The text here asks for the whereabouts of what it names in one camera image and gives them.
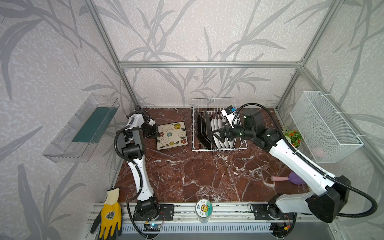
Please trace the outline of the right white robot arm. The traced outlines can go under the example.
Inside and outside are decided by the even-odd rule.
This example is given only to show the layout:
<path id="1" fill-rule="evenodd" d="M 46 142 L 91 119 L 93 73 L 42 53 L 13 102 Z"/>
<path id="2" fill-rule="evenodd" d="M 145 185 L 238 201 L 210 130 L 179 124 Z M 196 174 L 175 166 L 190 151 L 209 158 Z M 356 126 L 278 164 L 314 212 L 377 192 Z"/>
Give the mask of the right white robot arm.
<path id="1" fill-rule="evenodd" d="M 331 223 L 341 216 L 340 211 L 348 202 L 350 192 L 349 179 L 335 175 L 320 168 L 308 157 L 301 154 L 288 142 L 279 128 L 266 128 L 260 112 L 248 109 L 241 122 L 238 111 L 229 106 L 222 110 L 226 119 L 222 127 L 209 124 L 206 131 L 212 140 L 222 143 L 235 138 L 250 140 L 260 149 L 283 162 L 311 189 L 306 194 L 280 194 L 270 202 L 271 213 L 302 213 L 317 217 L 325 223 Z"/>

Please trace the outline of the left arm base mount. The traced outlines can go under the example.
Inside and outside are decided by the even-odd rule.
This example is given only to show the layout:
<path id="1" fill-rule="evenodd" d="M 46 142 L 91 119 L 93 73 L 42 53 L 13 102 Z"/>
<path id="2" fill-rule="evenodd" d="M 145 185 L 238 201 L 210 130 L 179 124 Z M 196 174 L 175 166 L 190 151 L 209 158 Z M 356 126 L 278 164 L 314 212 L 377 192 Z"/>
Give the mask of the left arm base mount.
<path id="1" fill-rule="evenodd" d="M 172 221 L 174 218 L 175 205 L 173 204 L 159 204 L 157 207 L 150 206 L 145 209 L 139 204 L 136 205 L 133 220 L 134 221 Z"/>

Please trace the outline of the floral square plate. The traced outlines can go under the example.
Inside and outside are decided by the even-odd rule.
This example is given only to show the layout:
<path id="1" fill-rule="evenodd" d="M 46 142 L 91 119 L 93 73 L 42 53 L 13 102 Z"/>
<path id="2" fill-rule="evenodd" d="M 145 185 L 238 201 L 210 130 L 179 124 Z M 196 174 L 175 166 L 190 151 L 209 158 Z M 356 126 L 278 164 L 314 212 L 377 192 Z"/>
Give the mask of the floral square plate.
<path id="1" fill-rule="evenodd" d="M 165 150 L 188 144 L 187 131 L 184 122 L 176 122 L 158 126 L 157 150 Z"/>

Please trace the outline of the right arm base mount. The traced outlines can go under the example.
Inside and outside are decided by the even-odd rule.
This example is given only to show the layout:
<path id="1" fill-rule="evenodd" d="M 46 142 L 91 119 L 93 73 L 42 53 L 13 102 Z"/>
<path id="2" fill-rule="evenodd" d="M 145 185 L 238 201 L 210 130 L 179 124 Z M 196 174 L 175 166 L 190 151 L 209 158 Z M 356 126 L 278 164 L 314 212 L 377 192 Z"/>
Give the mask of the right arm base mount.
<path id="1" fill-rule="evenodd" d="M 251 204 L 250 209 L 255 220 L 284 220 L 285 214 L 274 204 Z"/>

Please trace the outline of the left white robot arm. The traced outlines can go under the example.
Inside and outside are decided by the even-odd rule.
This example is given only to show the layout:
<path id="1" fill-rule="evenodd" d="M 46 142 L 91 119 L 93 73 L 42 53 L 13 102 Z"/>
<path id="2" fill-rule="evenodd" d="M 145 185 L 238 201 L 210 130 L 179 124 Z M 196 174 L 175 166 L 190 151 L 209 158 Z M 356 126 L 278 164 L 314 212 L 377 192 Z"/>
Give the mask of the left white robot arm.
<path id="1" fill-rule="evenodd" d="M 160 206 L 150 184 L 145 166 L 145 138 L 156 139 L 159 131 L 156 121 L 144 109 L 137 108 L 126 116 L 128 123 L 118 130 L 114 139 L 114 149 L 117 155 L 127 161 L 132 170 L 138 200 L 136 211 L 143 215 L 146 212 L 159 211 Z"/>

